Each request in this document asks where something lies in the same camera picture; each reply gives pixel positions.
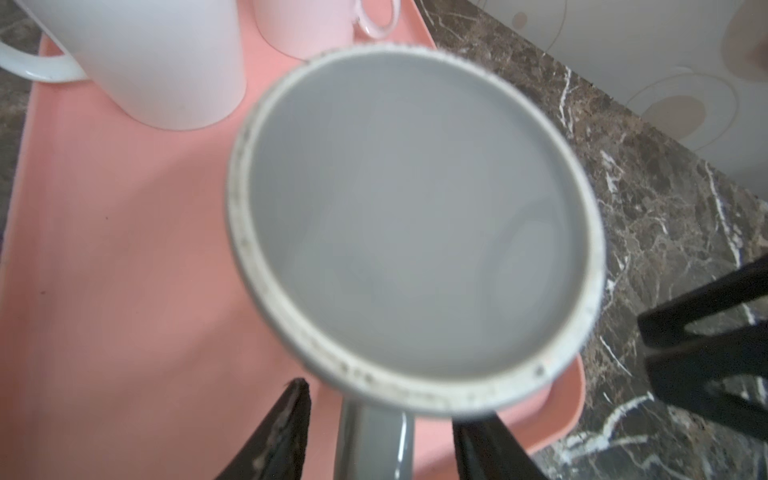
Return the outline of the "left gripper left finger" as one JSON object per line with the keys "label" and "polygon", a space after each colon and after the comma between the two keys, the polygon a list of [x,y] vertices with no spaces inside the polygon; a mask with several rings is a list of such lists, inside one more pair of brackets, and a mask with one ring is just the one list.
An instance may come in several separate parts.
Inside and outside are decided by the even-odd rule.
{"label": "left gripper left finger", "polygon": [[308,382],[303,378],[291,380],[216,479],[300,479],[306,458],[311,406]]}

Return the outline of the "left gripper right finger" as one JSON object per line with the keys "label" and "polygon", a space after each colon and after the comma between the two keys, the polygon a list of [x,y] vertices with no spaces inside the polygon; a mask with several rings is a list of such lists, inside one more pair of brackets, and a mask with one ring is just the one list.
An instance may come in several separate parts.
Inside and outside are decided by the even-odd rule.
{"label": "left gripper right finger", "polygon": [[546,480],[498,415],[454,419],[452,430],[461,480]]}

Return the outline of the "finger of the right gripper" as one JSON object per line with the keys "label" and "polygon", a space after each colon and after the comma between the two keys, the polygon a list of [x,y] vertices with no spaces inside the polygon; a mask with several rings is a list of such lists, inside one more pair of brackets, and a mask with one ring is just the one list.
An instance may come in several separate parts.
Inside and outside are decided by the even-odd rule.
{"label": "finger of the right gripper", "polygon": [[654,395],[662,402],[759,440],[767,438],[767,409],[717,388],[727,377],[767,377],[767,323],[713,335],[686,330],[690,323],[767,294],[765,256],[637,317]]}

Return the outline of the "grey mug handle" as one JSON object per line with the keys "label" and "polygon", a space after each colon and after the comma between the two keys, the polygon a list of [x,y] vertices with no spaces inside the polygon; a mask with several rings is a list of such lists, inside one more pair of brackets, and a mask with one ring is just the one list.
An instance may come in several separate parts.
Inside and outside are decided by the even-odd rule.
{"label": "grey mug handle", "polygon": [[263,318],[343,395],[339,479],[410,478],[416,417],[494,416],[556,379],[599,315],[580,161],[518,89],[437,49],[359,45],[276,81],[226,210]]}

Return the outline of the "pale pink mug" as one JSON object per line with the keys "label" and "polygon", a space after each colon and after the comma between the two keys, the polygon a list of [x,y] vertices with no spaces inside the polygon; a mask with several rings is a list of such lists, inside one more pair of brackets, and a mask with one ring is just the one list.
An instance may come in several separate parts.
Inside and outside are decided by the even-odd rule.
{"label": "pale pink mug", "polygon": [[371,18],[362,1],[256,0],[253,6],[262,38],[287,56],[307,60],[353,45],[357,31],[371,40],[386,38],[397,27],[402,2],[389,2],[391,16],[384,25]]}

